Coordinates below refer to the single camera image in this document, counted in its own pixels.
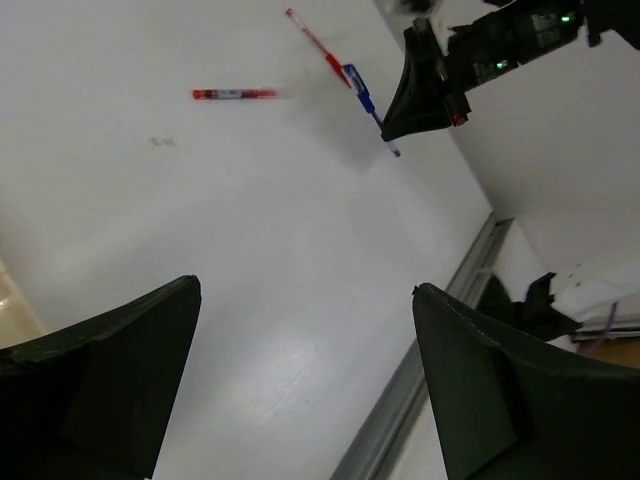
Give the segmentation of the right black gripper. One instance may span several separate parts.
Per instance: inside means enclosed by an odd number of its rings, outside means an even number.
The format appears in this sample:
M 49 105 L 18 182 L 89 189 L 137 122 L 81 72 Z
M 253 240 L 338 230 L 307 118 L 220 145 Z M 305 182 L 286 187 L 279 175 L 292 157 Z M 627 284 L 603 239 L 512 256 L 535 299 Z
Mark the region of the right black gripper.
M 638 48 L 639 3 L 502 1 L 472 23 L 451 27 L 446 56 L 431 22 L 415 20 L 403 32 L 404 66 L 382 139 L 463 125 L 470 113 L 466 92 L 574 42 L 581 29 L 591 47 L 612 30 Z

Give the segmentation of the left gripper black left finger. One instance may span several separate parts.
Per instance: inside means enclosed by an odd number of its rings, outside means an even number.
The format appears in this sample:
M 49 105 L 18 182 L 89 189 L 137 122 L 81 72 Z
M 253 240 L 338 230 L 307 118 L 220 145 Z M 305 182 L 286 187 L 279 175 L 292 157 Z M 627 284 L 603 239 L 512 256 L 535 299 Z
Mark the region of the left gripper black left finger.
M 196 330 L 193 275 L 1 351 L 4 479 L 149 479 Z

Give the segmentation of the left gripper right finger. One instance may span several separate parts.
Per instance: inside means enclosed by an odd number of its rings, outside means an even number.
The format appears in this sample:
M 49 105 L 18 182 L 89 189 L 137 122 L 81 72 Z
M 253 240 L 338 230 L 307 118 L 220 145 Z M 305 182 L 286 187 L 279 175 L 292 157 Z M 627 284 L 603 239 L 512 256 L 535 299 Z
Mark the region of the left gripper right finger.
M 639 373 L 571 353 L 431 284 L 413 316 L 451 479 L 635 479 Z

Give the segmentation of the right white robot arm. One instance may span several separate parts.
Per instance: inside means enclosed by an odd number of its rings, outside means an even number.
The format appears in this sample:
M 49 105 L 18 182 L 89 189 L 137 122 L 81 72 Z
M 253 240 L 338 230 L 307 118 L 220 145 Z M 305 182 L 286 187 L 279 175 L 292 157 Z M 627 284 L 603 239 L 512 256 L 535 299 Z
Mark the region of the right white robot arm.
M 440 41 L 434 15 L 438 1 L 379 1 L 387 23 L 408 17 L 397 36 L 404 50 L 401 78 L 383 120 L 385 141 L 457 128 L 471 112 L 467 94 L 577 40 L 590 47 L 616 32 L 639 46 L 636 1 L 495 1 L 493 11 L 470 24 L 452 26 Z M 617 309 L 639 291 L 639 249 L 618 249 L 534 281 L 524 301 L 513 304 L 517 326 L 544 341 L 568 335 L 594 310 Z

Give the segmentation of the blue ballpoint pen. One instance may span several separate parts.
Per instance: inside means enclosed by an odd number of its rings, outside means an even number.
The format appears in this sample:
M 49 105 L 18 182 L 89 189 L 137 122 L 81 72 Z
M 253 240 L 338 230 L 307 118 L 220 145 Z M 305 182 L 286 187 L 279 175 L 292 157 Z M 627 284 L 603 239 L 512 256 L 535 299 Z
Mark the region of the blue ballpoint pen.
M 342 71 L 351 85 L 351 87 L 355 90 L 356 96 L 362 105 L 363 109 L 366 113 L 374 120 L 379 130 L 383 129 L 383 122 L 380 116 L 376 111 L 376 107 L 372 100 L 369 89 L 364 82 L 363 78 L 359 74 L 354 64 L 344 64 L 342 66 Z

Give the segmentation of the red ballpoint pen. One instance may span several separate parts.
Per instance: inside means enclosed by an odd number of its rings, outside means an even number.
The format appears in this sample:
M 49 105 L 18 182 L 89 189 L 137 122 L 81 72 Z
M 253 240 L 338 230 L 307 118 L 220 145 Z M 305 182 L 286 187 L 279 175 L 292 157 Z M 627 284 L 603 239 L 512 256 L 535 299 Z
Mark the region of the red ballpoint pen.
M 351 89 L 351 85 L 342 70 L 342 65 L 336 57 L 323 45 L 323 43 L 313 34 L 309 27 L 302 21 L 292 8 L 285 10 L 285 15 L 293 22 L 296 28 L 314 45 L 320 52 L 324 60 L 329 64 L 337 77 Z

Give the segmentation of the red gel pen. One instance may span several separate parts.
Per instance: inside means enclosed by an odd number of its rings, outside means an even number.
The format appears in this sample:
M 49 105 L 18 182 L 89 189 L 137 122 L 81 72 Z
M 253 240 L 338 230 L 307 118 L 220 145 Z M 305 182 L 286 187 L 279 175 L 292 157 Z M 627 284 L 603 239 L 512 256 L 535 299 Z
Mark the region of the red gel pen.
M 284 94 L 276 89 L 194 89 L 191 92 L 192 98 L 200 100 L 262 100 L 283 98 Z

